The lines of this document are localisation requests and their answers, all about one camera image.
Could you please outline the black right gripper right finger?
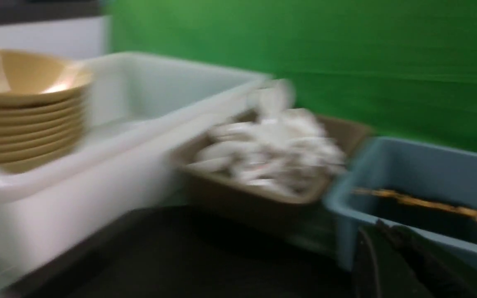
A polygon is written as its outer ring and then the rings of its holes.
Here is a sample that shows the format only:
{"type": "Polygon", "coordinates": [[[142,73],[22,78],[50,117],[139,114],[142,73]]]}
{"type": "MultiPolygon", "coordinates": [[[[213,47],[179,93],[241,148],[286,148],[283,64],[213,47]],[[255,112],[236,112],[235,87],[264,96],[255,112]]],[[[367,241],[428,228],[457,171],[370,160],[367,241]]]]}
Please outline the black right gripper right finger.
{"type": "Polygon", "coordinates": [[[435,298],[477,298],[477,269],[402,225],[377,221],[377,229],[435,298]]]}

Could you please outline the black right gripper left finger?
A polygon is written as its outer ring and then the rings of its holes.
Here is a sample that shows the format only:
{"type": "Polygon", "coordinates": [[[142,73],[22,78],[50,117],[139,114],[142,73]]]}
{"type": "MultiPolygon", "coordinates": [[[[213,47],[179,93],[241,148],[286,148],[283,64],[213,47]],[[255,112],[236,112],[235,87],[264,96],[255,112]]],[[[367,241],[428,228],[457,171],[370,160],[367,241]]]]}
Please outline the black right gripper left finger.
{"type": "Polygon", "coordinates": [[[377,228],[358,229],[352,266],[354,298],[428,298],[403,257],[377,228]]]}

